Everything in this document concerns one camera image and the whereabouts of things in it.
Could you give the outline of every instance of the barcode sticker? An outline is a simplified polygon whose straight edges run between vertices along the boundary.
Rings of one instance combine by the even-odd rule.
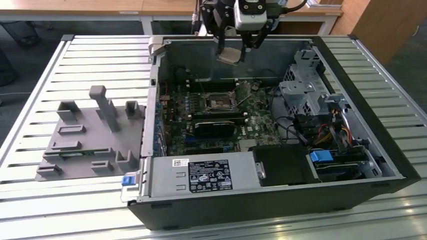
[[[172,167],[187,167],[188,166],[188,158],[183,159],[174,159],[172,160]]]
[[[120,14],[131,14],[131,15],[136,15],[140,14],[139,11],[119,11]]]

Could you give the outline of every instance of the yellow wire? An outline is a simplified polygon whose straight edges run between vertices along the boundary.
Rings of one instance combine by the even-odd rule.
[[[348,144],[351,144],[351,142],[352,142],[352,139],[351,139],[351,134],[350,134],[350,131],[348,131],[348,129],[347,128],[342,128],[342,130],[344,130],[346,131],[346,133],[347,133],[347,141],[348,141]]]
[[[328,133],[320,140],[318,140],[314,145],[318,145],[319,143],[322,143],[323,141],[326,141],[328,138],[331,137],[331,133]]]

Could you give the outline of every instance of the warning label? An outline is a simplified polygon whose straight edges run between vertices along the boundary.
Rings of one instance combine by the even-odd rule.
[[[192,193],[232,190],[228,160],[188,162],[188,179]]]

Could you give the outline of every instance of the aluminum table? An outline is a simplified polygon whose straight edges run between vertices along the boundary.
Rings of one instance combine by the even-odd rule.
[[[426,113],[362,43],[347,36],[323,40],[423,178],[406,189],[351,210],[150,231],[120,201],[120,176],[33,181],[60,101],[76,100],[80,108],[95,107],[89,88],[104,85],[116,106],[128,100],[146,104],[148,39],[143,35],[80,35],[60,42],[0,149],[0,239],[371,240],[427,235]]]

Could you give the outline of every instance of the floor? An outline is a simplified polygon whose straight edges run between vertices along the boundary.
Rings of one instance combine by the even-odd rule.
[[[53,22],[53,29],[48,30],[43,22],[36,22],[37,34],[41,43],[31,48],[20,48],[8,33],[0,27],[0,48],[4,51],[16,71],[19,79],[9,85],[0,87],[0,144],[9,133],[11,127],[20,114],[29,93],[37,83],[44,68],[48,64],[61,36],[75,35],[140,35],[142,24],[130,22]],[[155,33],[174,34],[180,31],[180,26],[155,23]],[[427,112],[427,20],[419,26],[419,31],[412,36],[399,53],[386,66],[419,106]]]

